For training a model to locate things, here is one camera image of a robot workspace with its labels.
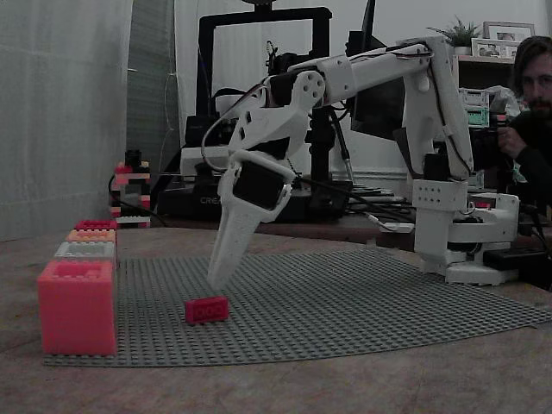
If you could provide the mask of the person's right hand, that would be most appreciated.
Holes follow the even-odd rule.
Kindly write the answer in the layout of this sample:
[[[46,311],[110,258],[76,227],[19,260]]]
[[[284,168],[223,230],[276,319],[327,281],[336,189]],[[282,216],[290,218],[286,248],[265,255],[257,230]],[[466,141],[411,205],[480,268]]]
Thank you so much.
[[[497,134],[499,150],[513,160],[527,147],[526,142],[513,128],[500,127],[497,129]]]

